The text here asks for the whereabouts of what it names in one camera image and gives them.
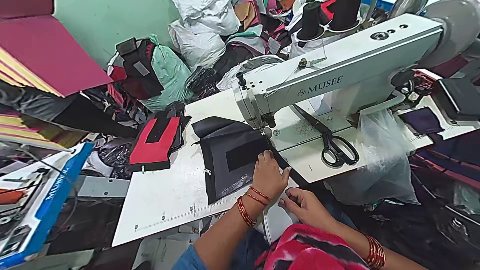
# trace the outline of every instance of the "red and black fabric piece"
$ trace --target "red and black fabric piece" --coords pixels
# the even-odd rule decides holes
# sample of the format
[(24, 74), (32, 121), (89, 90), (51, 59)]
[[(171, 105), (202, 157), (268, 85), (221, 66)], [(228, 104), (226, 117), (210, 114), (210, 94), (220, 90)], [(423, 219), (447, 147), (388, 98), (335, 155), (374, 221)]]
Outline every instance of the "red and black fabric piece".
[(147, 120), (134, 142), (128, 169), (132, 172), (170, 168), (170, 154), (183, 146), (182, 132), (191, 116), (183, 115), (181, 104), (157, 112)]
[(341, 237), (305, 224), (289, 226), (255, 265), (264, 270), (370, 269)]
[(143, 39), (137, 46), (135, 39), (129, 39), (117, 45), (124, 59), (123, 68), (127, 78), (123, 82), (125, 90), (134, 98), (144, 100), (161, 95), (164, 90), (152, 67), (155, 43)]

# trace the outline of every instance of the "scissors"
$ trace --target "scissors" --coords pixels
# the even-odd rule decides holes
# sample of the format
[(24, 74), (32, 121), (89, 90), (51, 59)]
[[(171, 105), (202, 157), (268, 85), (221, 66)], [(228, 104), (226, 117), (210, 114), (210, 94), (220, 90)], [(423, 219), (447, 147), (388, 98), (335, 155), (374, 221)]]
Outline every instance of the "scissors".
[[(349, 143), (346, 139), (336, 136), (332, 134), (332, 131), (328, 129), (322, 122), (319, 120), (315, 119), (313, 116), (311, 116), (309, 113), (304, 111), (302, 108), (297, 106), (296, 104), (293, 104), (293, 107), (320, 133), (322, 133), (322, 139), (324, 141), (324, 149), (322, 151), (322, 160), (327, 164), (332, 167), (342, 167), (343, 164), (348, 164), (348, 165), (353, 165), (357, 163), (360, 159), (360, 156), (357, 152), (357, 150), (353, 147), (351, 143)], [(347, 148), (353, 153), (353, 159), (349, 158), (345, 152), (338, 147), (337, 144), (333, 141), (333, 139), (337, 139), (341, 141)], [(334, 162), (330, 162), (325, 158), (325, 154), (329, 152), (334, 158)]]

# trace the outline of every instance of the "bracelet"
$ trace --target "bracelet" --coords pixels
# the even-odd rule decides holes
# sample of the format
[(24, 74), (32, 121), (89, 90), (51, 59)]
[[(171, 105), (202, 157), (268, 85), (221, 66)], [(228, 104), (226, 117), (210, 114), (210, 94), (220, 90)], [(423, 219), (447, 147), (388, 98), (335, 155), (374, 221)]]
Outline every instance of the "bracelet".
[(252, 198), (252, 199), (256, 200), (256, 201), (257, 201), (257, 202), (259, 202), (259, 203), (261, 203), (263, 206), (267, 206), (267, 204), (266, 204), (266, 203), (262, 202), (262, 201), (261, 201), (259, 198), (257, 198), (257, 197), (255, 197), (255, 196), (253, 196), (252, 194), (248, 194), (248, 193), (246, 193), (246, 192), (245, 192), (245, 195), (247, 195), (248, 197), (250, 197), (250, 198)]
[(247, 210), (245, 210), (245, 206), (241, 200), (241, 197), (237, 199), (237, 205), (239, 207), (240, 215), (243, 220), (247, 223), (248, 226), (253, 227), (257, 224), (256, 221), (253, 221), (252, 218), (248, 215)]
[(367, 257), (367, 265), (373, 270), (379, 270), (385, 266), (385, 251), (382, 245), (373, 237), (363, 233), (370, 245), (370, 251)]
[(260, 196), (264, 197), (264, 198), (265, 198), (267, 201), (272, 201), (272, 199), (270, 199), (269, 197), (267, 197), (266, 195), (264, 195), (262, 192), (260, 192), (260, 191), (258, 191), (258, 190), (256, 190), (256, 189), (254, 189), (252, 186), (250, 186), (250, 189), (251, 189), (251, 190), (253, 190), (253, 191), (254, 191), (256, 194), (258, 194), (258, 195), (260, 195)]

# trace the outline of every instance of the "blue sleeve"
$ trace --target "blue sleeve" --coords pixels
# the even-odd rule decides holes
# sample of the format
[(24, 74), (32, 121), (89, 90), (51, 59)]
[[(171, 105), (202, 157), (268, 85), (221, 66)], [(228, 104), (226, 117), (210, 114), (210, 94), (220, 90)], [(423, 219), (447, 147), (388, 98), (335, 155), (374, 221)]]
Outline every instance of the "blue sleeve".
[(172, 270), (207, 270), (205, 264), (200, 260), (197, 251), (190, 245), (173, 265)]

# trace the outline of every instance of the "woman's hand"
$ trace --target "woman's hand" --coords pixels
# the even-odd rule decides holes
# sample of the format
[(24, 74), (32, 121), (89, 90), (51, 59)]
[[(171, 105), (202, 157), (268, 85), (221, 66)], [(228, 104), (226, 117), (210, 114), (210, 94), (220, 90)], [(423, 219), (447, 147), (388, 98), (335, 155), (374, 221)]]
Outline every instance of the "woman's hand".
[(290, 169), (290, 167), (285, 168), (280, 174), (273, 153), (265, 150), (263, 154), (258, 155), (258, 161), (253, 171), (252, 187), (271, 199), (278, 198), (288, 185)]
[(329, 233), (335, 233), (338, 222), (328, 213), (327, 209), (310, 191), (289, 188), (285, 191), (289, 199), (281, 199), (280, 203), (295, 214), (301, 222)]

